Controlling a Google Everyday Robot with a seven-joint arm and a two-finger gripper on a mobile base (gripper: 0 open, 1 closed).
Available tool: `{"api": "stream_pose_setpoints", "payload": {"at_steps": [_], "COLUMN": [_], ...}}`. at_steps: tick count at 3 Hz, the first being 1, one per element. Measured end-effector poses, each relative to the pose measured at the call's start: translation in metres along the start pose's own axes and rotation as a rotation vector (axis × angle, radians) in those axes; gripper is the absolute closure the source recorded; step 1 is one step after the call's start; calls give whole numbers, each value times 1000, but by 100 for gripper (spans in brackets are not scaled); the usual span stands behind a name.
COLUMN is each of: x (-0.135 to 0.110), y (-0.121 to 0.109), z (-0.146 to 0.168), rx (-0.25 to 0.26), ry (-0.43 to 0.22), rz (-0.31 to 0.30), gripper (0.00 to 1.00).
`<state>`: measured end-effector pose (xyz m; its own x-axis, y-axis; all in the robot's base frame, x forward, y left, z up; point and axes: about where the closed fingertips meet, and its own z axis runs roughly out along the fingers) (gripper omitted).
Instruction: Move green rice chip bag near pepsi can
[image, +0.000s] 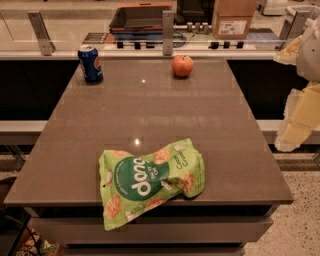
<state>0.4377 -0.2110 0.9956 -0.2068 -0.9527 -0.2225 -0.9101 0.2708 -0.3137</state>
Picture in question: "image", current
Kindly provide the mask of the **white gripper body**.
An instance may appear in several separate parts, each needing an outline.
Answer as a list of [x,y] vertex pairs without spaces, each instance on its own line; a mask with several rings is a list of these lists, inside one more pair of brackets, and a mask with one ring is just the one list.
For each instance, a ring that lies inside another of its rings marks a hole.
[[297,73],[308,81],[320,81],[320,17],[303,33],[297,52]]

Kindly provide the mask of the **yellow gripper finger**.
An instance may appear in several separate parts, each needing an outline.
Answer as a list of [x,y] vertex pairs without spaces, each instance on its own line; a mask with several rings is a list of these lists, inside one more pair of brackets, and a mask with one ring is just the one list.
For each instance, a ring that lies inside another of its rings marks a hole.
[[295,38],[284,49],[279,51],[273,57],[273,60],[284,65],[297,65],[300,62],[298,50],[301,40],[302,35]]
[[305,142],[320,125],[320,84],[309,82],[303,90],[292,89],[288,95],[274,145],[281,152],[291,152]]

